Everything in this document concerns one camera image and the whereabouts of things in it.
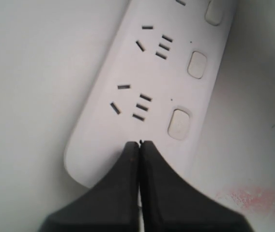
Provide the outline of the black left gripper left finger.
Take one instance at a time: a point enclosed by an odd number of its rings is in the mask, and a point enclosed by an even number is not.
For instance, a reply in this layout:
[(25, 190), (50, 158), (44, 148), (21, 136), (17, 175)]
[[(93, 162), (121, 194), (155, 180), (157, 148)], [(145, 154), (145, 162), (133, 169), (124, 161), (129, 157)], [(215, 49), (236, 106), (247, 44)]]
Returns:
[(40, 231), (139, 231), (138, 156), (138, 143), (127, 142), (111, 170), (86, 194), (50, 214)]

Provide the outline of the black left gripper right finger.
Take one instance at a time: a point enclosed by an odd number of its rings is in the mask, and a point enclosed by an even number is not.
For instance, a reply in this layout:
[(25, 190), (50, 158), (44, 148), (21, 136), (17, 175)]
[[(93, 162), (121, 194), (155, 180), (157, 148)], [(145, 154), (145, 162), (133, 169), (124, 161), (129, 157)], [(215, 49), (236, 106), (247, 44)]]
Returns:
[(140, 194), (146, 232), (249, 232), (245, 217), (184, 181), (152, 141), (140, 146)]

